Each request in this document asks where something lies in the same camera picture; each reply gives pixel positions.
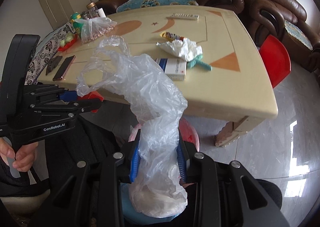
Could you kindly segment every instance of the gray handle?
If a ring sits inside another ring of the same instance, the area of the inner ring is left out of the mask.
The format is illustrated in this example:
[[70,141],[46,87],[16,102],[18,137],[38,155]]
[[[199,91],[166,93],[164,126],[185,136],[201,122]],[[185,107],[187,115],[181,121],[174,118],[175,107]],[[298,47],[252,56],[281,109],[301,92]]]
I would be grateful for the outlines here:
[[[7,137],[3,137],[3,139],[4,139],[5,142],[7,142],[10,146],[12,146],[10,139],[8,139]],[[11,173],[12,177],[14,177],[14,178],[19,178],[19,177],[20,177],[19,171],[18,171],[16,168],[13,168],[13,167],[12,167],[12,163],[15,161],[15,159],[14,159],[14,158],[7,157],[7,160],[8,160],[8,164],[9,164],[9,167],[10,167],[10,173]]]

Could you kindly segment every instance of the table leg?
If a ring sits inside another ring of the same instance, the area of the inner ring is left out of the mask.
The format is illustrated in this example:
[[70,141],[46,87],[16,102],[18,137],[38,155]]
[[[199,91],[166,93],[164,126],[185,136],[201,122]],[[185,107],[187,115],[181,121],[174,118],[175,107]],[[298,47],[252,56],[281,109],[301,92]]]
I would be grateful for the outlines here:
[[254,129],[264,119],[252,116],[244,117],[240,122],[228,122],[222,130],[215,136],[215,146],[226,146],[235,141],[241,135]]

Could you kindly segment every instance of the crumpled plastic bag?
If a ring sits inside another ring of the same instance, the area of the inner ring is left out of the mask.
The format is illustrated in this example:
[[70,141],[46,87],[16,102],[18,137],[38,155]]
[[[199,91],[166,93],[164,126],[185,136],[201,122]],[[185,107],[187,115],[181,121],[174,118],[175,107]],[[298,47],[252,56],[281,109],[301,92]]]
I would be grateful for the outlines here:
[[[119,46],[122,52],[106,50]],[[106,57],[110,62],[102,61]],[[102,80],[89,87],[84,74],[102,71]],[[149,55],[131,56],[123,38],[111,36],[100,42],[90,61],[77,77],[76,91],[84,96],[98,88],[123,95],[142,125],[138,175],[129,187],[130,200],[137,212],[163,218],[183,212],[187,193],[179,184],[176,148],[178,125],[187,101]]]
[[82,44],[94,41],[98,37],[111,31],[117,24],[108,17],[95,17],[89,20],[75,19],[75,22],[83,24],[81,28]]
[[197,46],[197,43],[190,41],[188,38],[181,40],[174,40],[172,42],[163,42],[156,44],[162,50],[170,53],[176,57],[179,57],[186,62],[192,61],[196,56],[202,54],[201,46]]

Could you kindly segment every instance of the bag of peanuts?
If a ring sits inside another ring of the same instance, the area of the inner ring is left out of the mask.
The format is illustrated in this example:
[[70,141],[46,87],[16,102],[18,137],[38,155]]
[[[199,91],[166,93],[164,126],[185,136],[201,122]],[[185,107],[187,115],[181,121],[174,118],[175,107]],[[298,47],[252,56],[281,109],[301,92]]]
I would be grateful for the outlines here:
[[81,28],[82,44],[94,41],[111,31],[117,24],[108,17],[95,17],[89,20],[75,19],[75,22],[83,24]]

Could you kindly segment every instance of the tiled floor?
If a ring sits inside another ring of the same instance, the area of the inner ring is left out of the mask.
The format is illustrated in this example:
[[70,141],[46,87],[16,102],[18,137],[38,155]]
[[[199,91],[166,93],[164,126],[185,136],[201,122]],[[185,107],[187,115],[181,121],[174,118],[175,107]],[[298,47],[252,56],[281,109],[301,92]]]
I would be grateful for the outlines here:
[[[225,121],[185,116],[196,128],[200,150],[215,161],[240,161],[256,178],[278,185],[281,211],[292,227],[308,214],[320,194],[320,89],[313,74],[292,63],[291,74],[275,88],[279,115],[227,147],[215,147],[212,136]],[[104,102],[92,122],[127,139],[137,120],[128,105]]]

